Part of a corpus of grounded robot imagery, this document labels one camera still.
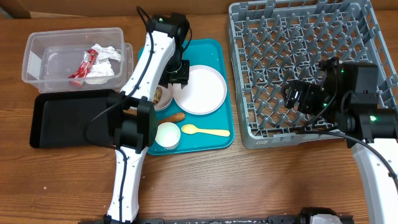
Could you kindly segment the pink bowl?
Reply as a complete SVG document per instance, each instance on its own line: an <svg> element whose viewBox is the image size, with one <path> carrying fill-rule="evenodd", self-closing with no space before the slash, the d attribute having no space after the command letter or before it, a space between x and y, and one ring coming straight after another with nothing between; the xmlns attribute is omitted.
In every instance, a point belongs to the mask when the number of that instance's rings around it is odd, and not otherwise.
<svg viewBox="0 0 398 224"><path fill-rule="evenodd" d="M164 109L166 109L170 104L171 101L174 97L174 92L173 92L173 86L172 84L168 84L167 87L158 85L159 87L162 88L163 92L162 92L162 97L161 100L159 101L159 103L157 105L154 105L154 108L156 111L162 111Z"/></svg>

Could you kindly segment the brown food chunk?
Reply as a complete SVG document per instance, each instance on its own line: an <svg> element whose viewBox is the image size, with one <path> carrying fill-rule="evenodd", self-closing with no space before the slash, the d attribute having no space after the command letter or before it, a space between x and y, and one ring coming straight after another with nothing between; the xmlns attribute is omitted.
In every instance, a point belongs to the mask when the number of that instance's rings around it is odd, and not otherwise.
<svg viewBox="0 0 398 224"><path fill-rule="evenodd" d="M154 95L154 100L153 100L153 103L155 105L157 105L159 103L159 101L161 100L162 92L163 92L163 90L159 86L155 89L155 95Z"/></svg>

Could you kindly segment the pink plate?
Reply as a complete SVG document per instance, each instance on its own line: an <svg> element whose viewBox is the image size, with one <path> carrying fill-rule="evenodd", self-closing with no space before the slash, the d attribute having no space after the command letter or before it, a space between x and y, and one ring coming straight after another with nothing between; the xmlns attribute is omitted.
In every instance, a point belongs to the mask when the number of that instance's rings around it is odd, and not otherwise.
<svg viewBox="0 0 398 224"><path fill-rule="evenodd" d="M227 84L216 69L206 65L193 65L189 68L188 83L175 83L174 100L185 112L206 115L216 111L225 101Z"/></svg>

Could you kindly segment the orange carrot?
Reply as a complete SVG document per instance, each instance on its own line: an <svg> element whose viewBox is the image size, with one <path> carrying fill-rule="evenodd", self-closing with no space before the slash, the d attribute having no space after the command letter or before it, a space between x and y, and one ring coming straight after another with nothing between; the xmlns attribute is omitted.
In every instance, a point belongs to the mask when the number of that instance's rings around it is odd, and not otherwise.
<svg viewBox="0 0 398 224"><path fill-rule="evenodd" d="M175 113L173 115L170 115L170 116L160 120L158 122L158 124L162 124L162 123L177 123L177 122L183 121L184 119L185 119L185 113L179 112L179 113Z"/></svg>

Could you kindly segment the yellow plastic spoon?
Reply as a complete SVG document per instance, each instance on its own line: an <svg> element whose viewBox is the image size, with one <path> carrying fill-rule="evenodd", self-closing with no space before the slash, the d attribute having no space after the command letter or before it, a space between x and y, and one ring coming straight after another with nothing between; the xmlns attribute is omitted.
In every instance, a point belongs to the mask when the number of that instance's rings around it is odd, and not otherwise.
<svg viewBox="0 0 398 224"><path fill-rule="evenodd" d="M226 129L201 129L201 128L196 127L193 124L185 124L181 127L181 130L185 134L203 133L203 134L210 134L210 135L222 136L222 137L230 136L230 132Z"/></svg>

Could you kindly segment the white napkin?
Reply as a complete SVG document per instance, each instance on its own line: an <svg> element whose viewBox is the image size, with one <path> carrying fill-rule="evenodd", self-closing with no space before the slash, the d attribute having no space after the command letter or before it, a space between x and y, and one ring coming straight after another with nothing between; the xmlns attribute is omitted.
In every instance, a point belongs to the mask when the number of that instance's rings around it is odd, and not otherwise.
<svg viewBox="0 0 398 224"><path fill-rule="evenodd" d="M85 82L89 85L101 85L108 81L104 77L114 76L114 71L111 68L110 60L117 62L121 61L121 54L119 50L114 47L102 47L99 44L95 44L91 48L98 53L95 62L91 70L86 75L87 78L93 78L92 80L86 80Z"/></svg>

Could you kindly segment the red snack wrapper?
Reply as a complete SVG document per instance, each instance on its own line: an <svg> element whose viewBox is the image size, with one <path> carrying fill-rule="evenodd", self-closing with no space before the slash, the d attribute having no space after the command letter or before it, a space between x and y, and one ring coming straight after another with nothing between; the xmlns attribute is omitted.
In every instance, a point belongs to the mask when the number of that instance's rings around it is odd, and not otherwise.
<svg viewBox="0 0 398 224"><path fill-rule="evenodd" d="M97 56L98 52L96 50L91 49L86 51L78 70L74 74L70 75L69 79L85 78L90 72L93 64L96 62Z"/></svg>

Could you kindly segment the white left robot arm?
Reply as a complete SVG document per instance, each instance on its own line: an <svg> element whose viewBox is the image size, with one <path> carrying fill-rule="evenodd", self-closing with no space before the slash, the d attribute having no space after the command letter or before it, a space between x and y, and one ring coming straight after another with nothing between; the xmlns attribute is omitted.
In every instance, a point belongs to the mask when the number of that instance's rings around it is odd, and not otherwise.
<svg viewBox="0 0 398 224"><path fill-rule="evenodd" d="M158 128L156 88L176 83L185 86L189 79L190 62L182 58L190 44L186 38L192 37L186 15L149 16L141 7L137 12L146 27L146 42L136 68L121 91L108 100L107 108L90 121L93 124L106 116L113 140L101 143L90 139L89 124L83 131L86 142L113 149L116 154L112 201L100 223L138 222L142 166Z"/></svg>

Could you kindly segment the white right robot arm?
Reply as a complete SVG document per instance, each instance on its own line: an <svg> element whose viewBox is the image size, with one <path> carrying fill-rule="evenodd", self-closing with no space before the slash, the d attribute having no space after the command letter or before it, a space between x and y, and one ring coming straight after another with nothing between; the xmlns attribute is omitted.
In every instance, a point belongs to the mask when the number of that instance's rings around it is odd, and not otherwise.
<svg viewBox="0 0 398 224"><path fill-rule="evenodd" d="M306 126L320 118L334 125L301 133L345 139L359 167L369 221L397 223L397 111L379 105L378 66L334 57L318 67L323 83L294 80L282 87L285 107L311 115Z"/></svg>

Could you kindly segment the grey dishwasher rack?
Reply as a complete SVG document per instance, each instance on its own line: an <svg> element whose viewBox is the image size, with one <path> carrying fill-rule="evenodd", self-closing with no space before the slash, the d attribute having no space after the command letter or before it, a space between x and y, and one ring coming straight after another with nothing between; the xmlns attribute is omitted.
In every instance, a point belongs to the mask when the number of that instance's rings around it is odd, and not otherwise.
<svg viewBox="0 0 398 224"><path fill-rule="evenodd" d="M229 6L229 56L241 141L247 149L316 141L298 134L309 115L287 109L282 86L323 81L331 57L379 68L379 106L397 108L397 73L370 1L247 1Z"/></svg>

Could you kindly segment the black food waste tray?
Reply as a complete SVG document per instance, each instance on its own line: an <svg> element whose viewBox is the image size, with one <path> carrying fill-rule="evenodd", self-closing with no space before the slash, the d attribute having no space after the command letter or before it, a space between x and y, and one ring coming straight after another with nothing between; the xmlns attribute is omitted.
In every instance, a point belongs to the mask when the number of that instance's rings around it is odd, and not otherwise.
<svg viewBox="0 0 398 224"><path fill-rule="evenodd" d="M112 89L42 93L34 102L29 144L33 148L110 146L108 115L123 96Z"/></svg>

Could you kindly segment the teal plastic tray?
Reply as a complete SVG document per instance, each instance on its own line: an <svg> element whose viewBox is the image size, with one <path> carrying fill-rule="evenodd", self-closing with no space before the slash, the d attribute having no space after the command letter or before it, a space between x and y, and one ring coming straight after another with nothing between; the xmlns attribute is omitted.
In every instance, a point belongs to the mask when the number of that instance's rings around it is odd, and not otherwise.
<svg viewBox="0 0 398 224"><path fill-rule="evenodd" d="M175 113L183 112L185 113L185 119L177 123L178 127L181 128L185 124L193 124L201 129L226 129L230 132L230 136L222 137L203 133L182 133L180 142L175 149L165 149L155 142L148 151L149 154L154 156L223 149L230 146L234 141L233 113L229 98L223 49L220 43L214 39L193 40L190 42L188 49L183 53L183 57L190 61L190 66L206 65L219 71L227 84L226 99L216 111L206 115L194 115L181 109L173 98L171 104L166 109L156 112L157 119L162 120Z"/></svg>

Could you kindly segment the small white cup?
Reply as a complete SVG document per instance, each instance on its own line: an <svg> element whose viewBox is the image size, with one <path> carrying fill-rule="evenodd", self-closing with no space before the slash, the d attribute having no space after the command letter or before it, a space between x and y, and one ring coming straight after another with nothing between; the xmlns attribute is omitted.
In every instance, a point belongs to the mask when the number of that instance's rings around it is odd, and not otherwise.
<svg viewBox="0 0 398 224"><path fill-rule="evenodd" d="M180 138L180 128L174 123L166 122L158 126L155 141L161 147L172 150L178 146Z"/></svg>

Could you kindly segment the clear plastic bin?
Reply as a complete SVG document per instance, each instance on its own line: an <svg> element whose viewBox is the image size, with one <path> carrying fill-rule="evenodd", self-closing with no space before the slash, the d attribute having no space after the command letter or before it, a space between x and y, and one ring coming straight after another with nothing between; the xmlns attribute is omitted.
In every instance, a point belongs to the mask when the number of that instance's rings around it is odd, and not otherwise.
<svg viewBox="0 0 398 224"><path fill-rule="evenodd" d="M89 60L94 46L112 47L120 60L105 59L105 68L92 68L85 77L71 76ZM34 32L27 41L22 80L41 93L114 89L127 82L134 68L132 45L118 27Z"/></svg>

